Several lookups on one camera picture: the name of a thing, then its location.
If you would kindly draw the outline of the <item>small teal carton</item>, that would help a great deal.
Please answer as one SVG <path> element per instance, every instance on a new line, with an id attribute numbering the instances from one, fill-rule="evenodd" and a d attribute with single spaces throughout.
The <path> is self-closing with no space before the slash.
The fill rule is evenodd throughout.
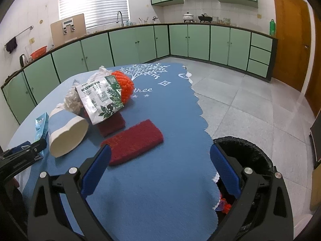
<path id="1" fill-rule="evenodd" d="M 42 115 L 40 115 L 38 118 L 35 119 L 35 138 L 34 141 L 38 141 L 41 139 L 44 139 L 46 143 L 48 144 L 47 134 L 48 134 L 48 114 L 45 112 Z M 36 161 L 43 159 L 44 154 L 48 152 L 48 145 L 40 151 L 35 158 Z"/>

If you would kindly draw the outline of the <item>white paper cup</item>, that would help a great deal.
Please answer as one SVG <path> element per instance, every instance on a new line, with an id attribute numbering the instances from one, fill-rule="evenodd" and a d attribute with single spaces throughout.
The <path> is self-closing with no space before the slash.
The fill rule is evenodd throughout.
<path id="1" fill-rule="evenodd" d="M 88 128 L 83 117 L 65 109 L 53 109 L 48 119 L 50 154 L 55 158 L 68 154 L 82 142 Z"/>

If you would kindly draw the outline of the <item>white tissue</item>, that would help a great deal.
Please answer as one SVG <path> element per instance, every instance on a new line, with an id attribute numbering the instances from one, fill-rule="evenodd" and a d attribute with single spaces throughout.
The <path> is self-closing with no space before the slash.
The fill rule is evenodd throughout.
<path id="1" fill-rule="evenodd" d="M 98 78 L 103 78 L 111 74 L 112 70 L 107 70 L 103 65 L 101 65 L 99 69 L 88 78 L 86 82 L 89 83 L 91 81 L 97 80 Z M 76 91 L 76 86 L 81 84 L 82 83 L 79 80 L 74 80 L 71 88 L 68 90 L 64 98 L 63 103 L 57 104 L 56 108 L 64 109 L 78 115 L 80 113 L 80 110 L 83 108 L 83 104 L 79 94 Z"/>

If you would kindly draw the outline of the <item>dark red scouring pad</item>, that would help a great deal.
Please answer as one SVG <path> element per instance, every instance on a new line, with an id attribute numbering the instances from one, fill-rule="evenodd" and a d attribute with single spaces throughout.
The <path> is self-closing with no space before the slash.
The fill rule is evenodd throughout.
<path id="1" fill-rule="evenodd" d="M 119 112 L 96 125 L 92 124 L 89 119 L 89 115 L 85 110 L 82 112 L 81 117 L 86 119 L 86 121 L 89 123 L 88 133 L 86 134 L 87 137 L 98 136 L 106 138 L 107 136 L 116 133 L 125 127 L 125 120 Z"/>
<path id="2" fill-rule="evenodd" d="M 110 166 L 116 166 L 135 159 L 164 141 L 161 131 L 147 119 L 124 130 L 101 143 L 112 150 Z"/>

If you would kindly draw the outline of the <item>green white snack packet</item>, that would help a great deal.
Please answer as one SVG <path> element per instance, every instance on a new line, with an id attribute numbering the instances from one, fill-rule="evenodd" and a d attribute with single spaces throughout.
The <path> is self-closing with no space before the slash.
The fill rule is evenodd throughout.
<path id="1" fill-rule="evenodd" d="M 114 75 L 77 85 L 76 91 L 93 125 L 109 119 L 124 107 L 121 86 Z"/>

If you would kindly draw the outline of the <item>orange foam fruit net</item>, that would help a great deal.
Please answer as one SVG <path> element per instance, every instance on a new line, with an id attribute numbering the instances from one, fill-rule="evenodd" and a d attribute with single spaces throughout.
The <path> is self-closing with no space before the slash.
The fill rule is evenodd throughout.
<path id="1" fill-rule="evenodd" d="M 120 84 L 121 100 L 123 104 L 126 104 L 133 94 L 134 83 L 128 76 L 119 70 L 112 72 L 112 75 L 116 77 L 117 82 Z"/>

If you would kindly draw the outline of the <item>red plastic bag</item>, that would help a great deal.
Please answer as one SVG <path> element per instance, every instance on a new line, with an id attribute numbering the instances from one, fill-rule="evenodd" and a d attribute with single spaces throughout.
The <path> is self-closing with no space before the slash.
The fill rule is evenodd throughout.
<path id="1" fill-rule="evenodd" d="M 215 210 L 216 210 L 217 212 L 222 212 L 222 213 L 224 213 L 224 214 L 228 214 L 229 211 L 230 211 L 230 209 L 231 209 L 231 207 L 232 207 L 232 205 L 229 204 L 229 203 L 226 201 L 225 198 L 222 198 L 222 197 L 221 197 Z"/>

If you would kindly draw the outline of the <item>black lined trash bin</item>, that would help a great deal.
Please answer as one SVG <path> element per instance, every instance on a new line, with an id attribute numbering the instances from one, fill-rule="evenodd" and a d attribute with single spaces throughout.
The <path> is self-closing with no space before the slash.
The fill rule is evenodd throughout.
<path id="1" fill-rule="evenodd" d="M 268 208 L 271 192 L 271 159 L 255 144 L 232 136 L 216 138 L 229 163 L 240 177 L 241 195 L 236 199 L 226 190 L 220 175 L 216 183 L 220 198 L 232 205 L 228 214 L 217 212 L 218 229 L 240 240 L 251 229 L 260 225 Z"/>

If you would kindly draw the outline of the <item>steel electric kettle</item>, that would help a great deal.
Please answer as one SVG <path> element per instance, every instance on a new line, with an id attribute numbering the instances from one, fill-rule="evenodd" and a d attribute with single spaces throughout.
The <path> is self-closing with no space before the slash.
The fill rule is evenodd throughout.
<path id="1" fill-rule="evenodd" d="M 24 68 L 28 64 L 28 57 L 25 54 L 20 55 L 19 62 L 20 67 Z"/>

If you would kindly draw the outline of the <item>orange plastic basin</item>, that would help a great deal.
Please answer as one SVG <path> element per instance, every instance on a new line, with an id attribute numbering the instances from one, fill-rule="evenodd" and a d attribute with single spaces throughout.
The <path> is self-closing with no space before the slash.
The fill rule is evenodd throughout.
<path id="1" fill-rule="evenodd" d="M 42 55 L 46 54 L 47 52 L 47 46 L 43 46 L 39 49 L 37 49 L 36 51 L 34 51 L 33 53 L 31 53 L 30 57 L 35 60 L 39 57 L 41 57 Z"/>

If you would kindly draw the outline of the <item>chrome sink faucet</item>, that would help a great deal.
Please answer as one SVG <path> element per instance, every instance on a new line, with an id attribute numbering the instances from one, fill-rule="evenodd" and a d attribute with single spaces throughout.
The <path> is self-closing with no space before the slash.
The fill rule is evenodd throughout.
<path id="1" fill-rule="evenodd" d="M 123 19 L 123 16 L 122 16 L 122 12 L 121 11 L 118 11 L 117 12 L 117 19 L 116 19 L 116 23 L 120 23 L 121 24 L 121 27 L 124 27 L 124 19 Z"/>

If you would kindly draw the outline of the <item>green thermos bottle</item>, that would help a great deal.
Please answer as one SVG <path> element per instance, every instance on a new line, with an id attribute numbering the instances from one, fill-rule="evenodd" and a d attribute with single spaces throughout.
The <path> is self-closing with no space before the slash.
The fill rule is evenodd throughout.
<path id="1" fill-rule="evenodd" d="M 269 35 L 274 37 L 276 33 L 276 23 L 273 19 L 269 22 Z"/>

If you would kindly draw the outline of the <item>black wok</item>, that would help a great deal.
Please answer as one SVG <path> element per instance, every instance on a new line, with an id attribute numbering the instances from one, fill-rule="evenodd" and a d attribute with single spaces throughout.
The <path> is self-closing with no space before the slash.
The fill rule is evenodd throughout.
<path id="1" fill-rule="evenodd" d="M 213 18 L 211 16 L 208 16 L 207 14 L 201 14 L 198 16 L 198 19 L 200 23 L 211 23 Z"/>

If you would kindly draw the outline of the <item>white window blinds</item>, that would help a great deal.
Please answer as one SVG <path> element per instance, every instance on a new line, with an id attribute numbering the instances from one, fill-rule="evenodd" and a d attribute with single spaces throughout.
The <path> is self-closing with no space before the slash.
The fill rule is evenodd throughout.
<path id="1" fill-rule="evenodd" d="M 59 0 L 59 18 L 84 14 L 86 28 L 116 23 L 118 11 L 130 19 L 128 0 Z"/>

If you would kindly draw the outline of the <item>wall towel rail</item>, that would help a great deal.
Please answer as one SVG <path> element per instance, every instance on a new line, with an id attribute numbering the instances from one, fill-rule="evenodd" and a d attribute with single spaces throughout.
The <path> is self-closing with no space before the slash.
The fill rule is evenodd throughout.
<path id="1" fill-rule="evenodd" d="M 27 30 L 31 31 L 33 28 L 34 28 L 34 26 L 30 25 L 28 28 L 26 28 L 26 29 L 22 30 L 20 33 L 16 34 L 15 37 L 21 35 L 22 33 L 26 32 Z"/>

